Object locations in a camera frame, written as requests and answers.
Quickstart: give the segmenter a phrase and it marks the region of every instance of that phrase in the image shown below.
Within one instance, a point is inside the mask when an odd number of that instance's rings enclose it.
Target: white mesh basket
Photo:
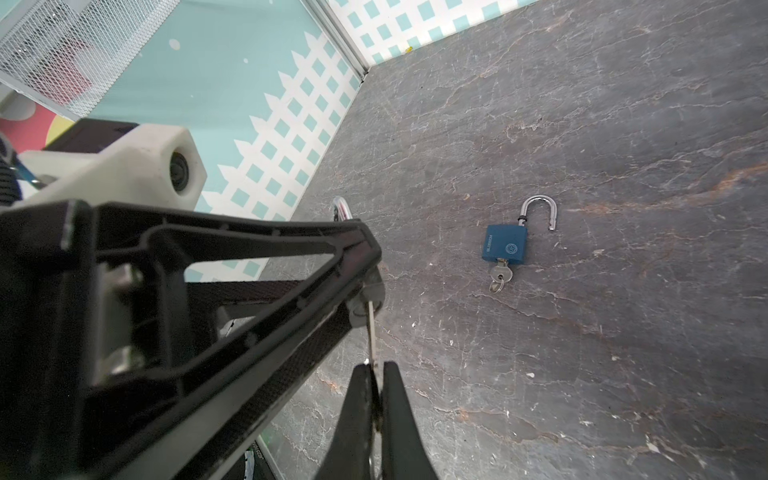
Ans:
[[[178,2],[22,2],[3,19],[0,80],[58,114],[84,117]]]

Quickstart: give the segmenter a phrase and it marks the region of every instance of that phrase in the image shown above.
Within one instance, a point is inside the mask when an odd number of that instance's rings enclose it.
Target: white lattice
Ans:
[[[286,90],[285,94],[281,98],[265,94],[272,114],[266,120],[250,118],[257,132],[256,140],[253,143],[234,141],[243,155],[243,161],[238,167],[219,166],[222,175],[229,182],[228,185],[221,193],[202,193],[203,199],[211,206],[212,214],[258,220],[289,220],[304,194],[306,185],[314,176],[320,159],[338,129],[337,124],[341,124],[349,102],[355,97],[358,84],[353,70],[344,63],[340,64],[341,54],[329,46],[329,40],[324,34],[321,33],[315,38],[305,33],[305,37],[310,47],[309,54],[303,57],[292,52],[298,67],[296,76],[290,77],[278,72]],[[323,66],[322,73],[316,71],[317,62]],[[328,85],[331,78],[338,84],[335,90]],[[306,86],[305,81],[313,86],[309,94],[302,88],[302,84]],[[328,103],[325,108],[318,106],[321,96]],[[298,114],[291,110],[293,102],[301,105]],[[338,117],[333,116],[333,112],[336,112]],[[307,126],[308,116],[316,121],[314,128]],[[331,120],[332,117],[336,119],[337,124]],[[285,131],[280,127],[281,122],[288,127],[284,136],[281,133]],[[327,133],[326,142],[321,140],[322,132]],[[296,142],[297,136],[305,143],[300,149],[295,146],[300,144]],[[281,167],[286,158],[293,164],[287,171]],[[252,167],[263,172],[257,179],[254,178]],[[280,185],[277,191],[274,190],[275,184]],[[253,271],[256,267],[252,263],[258,266],[255,275]],[[200,281],[253,280],[261,273],[264,264],[266,259],[241,260],[237,265],[211,262],[198,263],[193,269],[202,273]]]
[[[178,2],[40,0],[0,40],[0,71],[22,93],[84,117]]]

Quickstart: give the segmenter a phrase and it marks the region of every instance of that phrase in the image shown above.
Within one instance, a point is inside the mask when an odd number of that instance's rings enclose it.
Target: teal square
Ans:
[[[362,25],[362,22],[360,21],[360,17],[357,16],[355,12],[352,12],[347,16],[349,19],[349,23],[352,24],[353,27],[358,28],[360,25]]]
[[[395,17],[395,20],[402,31],[406,31],[413,26],[411,25],[411,21],[408,20],[408,15],[405,13]]]
[[[306,159],[312,162],[312,165],[317,165],[317,162],[320,161],[320,154],[314,150],[310,150],[310,154],[306,156]]]
[[[278,120],[277,125],[275,125],[275,130],[280,134],[281,137],[285,138],[285,136],[288,135],[288,132],[290,131],[290,127],[286,122]]]
[[[290,160],[290,158],[283,157],[278,167],[282,168],[285,173],[289,174],[293,168],[293,162]]]
[[[299,198],[293,194],[293,192],[288,192],[286,196],[283,198],[283,203],[289,207],[292,207],[293,205],[296,205],[296,200]]]
[[[317,120],[312,115],[307,115],[304,121],[304,126],[309,128],[310,131],[314,130],[317,126]]]
[[[315,101],[315,105],[317,105],[320,111],[325,111],[328,107],[328,101],[322,95],[320,95]]]
[[[328,83],[326,83],[326,85],[328,85],[328,88],[333,93],[336,93],[336,89],[339,88],[339,82],[336,81],[336,79],[334,77],[329,78],[328,79]]]
[[[309,179],[310,176],[304,170],[299,170],[299,173],[296,174],[296,181],[302,185],[306,185],[306,181]]]
[[[234,195],[232,195],[232,203],[244,207],[249,198],[249,194],[238,188]]]
[[[296,138],[294,138],[290,144],[293,145],[293,148],[296,148],[298,151],[301,151],[304,149],[304,145],[306,145],[306,142],[304,141],[303,138],[297,135]]]
[[[315,63],[312,64],[312,69],[317,73],[318,75],[322,75],[323,72],[326,70],[326,66],[323,65],[320,60],[315,60]]]
[[[373,3],[373,0],[363,5],[363,7],[366,9],[366,12],[368,12],[368,16],[370,18],[376,18],[379,16],[379,9],[376,7],[376,4]]]
[[[203,274],[197,270],[187,268],[184,271],[184,281],[187,283],[197,283],[203,279]]]
[[[261,265],[259,265],[256,262],[248,262],[248,264],[243,268],[243,273],[245,273],[247,276],[255,277],[257,273],[259,273],[259,269],[261,268]]]
[[[259,183],[259,180],[261,180],[261,176],[264,175],[264,170],[261,170],[256,165],[251,165],[248,169],[248,173],[245,174],[246,177],[250,178],[256,183]]]
[[[498,7],[498,2],[493,2],[482,8],[482,16],[486,20],[490,20],[491,18],[496,18],[501,14],[502,14],[502,11]]]
[[[304,78],[304,81],[301,82],[301,89],[304,90],[305,94],[311,94],[312,90],[315,89],[315,87],[312,85],[312,82],[308,79]]]
[[[365,35],[363,35],[362,37],[360,37],[360,40],[362,40],[362,44],[365,45],[366,47],[372,47],[373,46],[373,39],[367,33]]]
[[[326,46],[323,47],[323,50],[325,50],[328,56],[331,58],[336,54],[336,49],[333,47],[333,44],[330,41],[326,43]]]
[[[379,35],[382,36],[382,40],[386,40],[387,38],[392,36],[392,33],[389,31],[389,27],[386,25],[380,25],[376,30],[379,31]]]
[[[283,185],[280,185],[280,182],[274,178],[270,178],[270,182],[266,185],[266,191],[270,192],[274,196],[277,196],[282,186]]]
[[[469,18],[467,18],[467,15],[458,17],[453,21],[453,26],[456,27],[456,31],[465,30],[469,28]]]
[[[291,101],[288,104],[288,110],[290,110],[292,114],[298,117],[301,113],[301,104],[297,102],[295,98],[291,98]]]
[[[442,30],[440,30],[440,27],[434,27],[432,30],[430,30],[429,37],[432,39],[432,41],[438,41],[440,38],[442,38],[443,34]]]
[[[266,205],[262,204],[261,202],[256,202],[256,206],[253,208],[251,213],[263,220],[267,210],[269,210],[269,208]]]
[[[432,10],[432,4],[429,2],[419,5],[419,13],[422,15],[422,20],[429,20],[435,16],[435,11]]]
[[[277,147],[272,145],[270,142],[266,142],[264,146],[261,147],[261,153],[263,153],[265,157],[272,160],[277,153]]]

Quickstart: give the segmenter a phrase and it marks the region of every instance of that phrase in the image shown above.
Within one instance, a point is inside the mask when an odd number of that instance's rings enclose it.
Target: padlock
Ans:
[[[536,200],[549,204],[549,230],[554,230],[558,218],[558,206],[546,195],[534,195],[523,202],[517,225],[488,225],[485,231],[482,259],[486,262],[505,260],[511,265],[518,265],[525,260],[525,240],[528,237],[528,205]]]

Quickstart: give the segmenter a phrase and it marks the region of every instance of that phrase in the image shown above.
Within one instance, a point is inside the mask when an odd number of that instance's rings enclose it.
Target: gray marble surface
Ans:
[[[301,201],[384,249],[382,356],[454,478],[768,478],[768,3],[541,0],[372,69]],[[499,294],[485,227],[529,212]],[[311,260],[272,261],[263,278]],[[266,431],[322,461],[356,331]]]

